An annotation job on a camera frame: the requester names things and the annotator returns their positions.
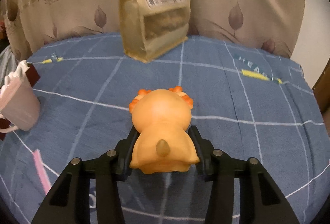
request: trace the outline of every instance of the orange toy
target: orange toy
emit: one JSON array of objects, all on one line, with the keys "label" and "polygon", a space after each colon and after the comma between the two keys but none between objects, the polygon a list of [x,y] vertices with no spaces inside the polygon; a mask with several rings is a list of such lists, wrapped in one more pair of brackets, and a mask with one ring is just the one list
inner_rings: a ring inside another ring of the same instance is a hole
[{"label": "orange toy", "polygon": [[145,174],[186,172],[199,162],[185,130],[191,121],[193,100],[182,87],[141,89],[129,104],[133,125],[140,133],[132,154],[131,168]]}]

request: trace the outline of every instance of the pink mug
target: pink mug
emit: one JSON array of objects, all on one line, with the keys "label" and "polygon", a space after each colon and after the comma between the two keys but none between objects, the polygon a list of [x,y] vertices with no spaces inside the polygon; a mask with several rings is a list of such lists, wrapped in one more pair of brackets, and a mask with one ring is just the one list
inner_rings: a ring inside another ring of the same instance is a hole
[{"label": "pink mug", "polygon": [[9,120],[14,126],[0,129],[1,133],[17,129],[27,131],[39,117],[40,102],[33,93],[25,72],[18,67],[16,73],[16,76],[6,78],[8,85],[1,91],[0,97],[0,118]]}]

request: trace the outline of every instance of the brown tail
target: brown tail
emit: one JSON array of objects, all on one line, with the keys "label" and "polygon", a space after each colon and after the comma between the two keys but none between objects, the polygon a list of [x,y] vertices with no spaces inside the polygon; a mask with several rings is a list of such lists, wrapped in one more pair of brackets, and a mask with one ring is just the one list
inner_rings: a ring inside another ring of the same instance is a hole
[{"label": "brown tail", "polygon": [[170,153],[171,149],[166,140],[161,139],[156,144],[156,153],[159,157],[165,157]]}]

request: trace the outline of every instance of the blue tablecloth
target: blue tablecloth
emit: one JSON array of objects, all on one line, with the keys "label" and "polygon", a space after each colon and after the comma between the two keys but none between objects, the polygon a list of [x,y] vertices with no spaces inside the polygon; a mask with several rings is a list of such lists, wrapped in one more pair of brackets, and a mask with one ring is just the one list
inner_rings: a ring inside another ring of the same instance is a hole
[{"label": "blue tablecloth", "polygon": [[[55,53],[63,61],[37,64]],[[29,58],[41,75],[34,86],[42,112],[29,132],[0,142],[0,195],[20,223],[32,221],[45,188],[33,154],[40,151],[51,184],[73,157],[96,158],[126,138],[128,104],[141,88],[181,85],[194,100],[192,123],[234,158],[256,157],[281,188],[301,223],[310,223],[330,192],[329,138],[297,63],[232,43],[193,36],[149,64],[128,58],[118,34],[74,38]],[[244,76],[264,72],[275,81]],[[127,224],[202,223],[211,183],[196,174],[133,171],[119,192]],[[235,182],[233,222],[239,221]],[[95,224],[91,182],[91,223]]]}]

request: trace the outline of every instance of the wall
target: wall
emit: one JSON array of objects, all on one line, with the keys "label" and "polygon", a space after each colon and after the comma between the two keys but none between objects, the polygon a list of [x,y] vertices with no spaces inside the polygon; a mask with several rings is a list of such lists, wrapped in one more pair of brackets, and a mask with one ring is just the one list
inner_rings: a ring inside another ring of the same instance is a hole
[{"label": "wall", "polygon": [[312,88],[330,58],[330,2],[306,0],[304,17],[291,59],[299,63]]}]

